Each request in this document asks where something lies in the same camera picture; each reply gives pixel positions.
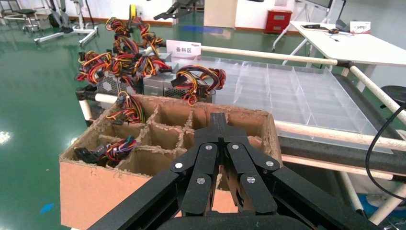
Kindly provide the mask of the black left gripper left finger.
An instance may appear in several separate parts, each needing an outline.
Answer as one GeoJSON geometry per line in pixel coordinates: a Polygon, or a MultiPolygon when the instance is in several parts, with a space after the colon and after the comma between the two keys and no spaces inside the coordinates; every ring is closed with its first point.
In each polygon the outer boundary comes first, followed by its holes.
{"type": "Polygon", "coordinates": [[[194,146],[169,169],[90,226],[91,230],[188,230],[193,217],[212,210],[218,174],[219,132],[216,122],[195,132],[194,146]]]}

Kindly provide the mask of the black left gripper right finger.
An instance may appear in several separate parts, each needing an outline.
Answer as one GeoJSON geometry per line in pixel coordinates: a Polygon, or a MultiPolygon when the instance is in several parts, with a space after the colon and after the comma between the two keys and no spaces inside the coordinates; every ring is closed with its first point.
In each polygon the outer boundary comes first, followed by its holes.
{"type": "Polygon", "coordinates": [[[371,230],[373,224],[313,183],[251,146],[245,130],[219,115],[228,182],[248,230],[371,230]]]}

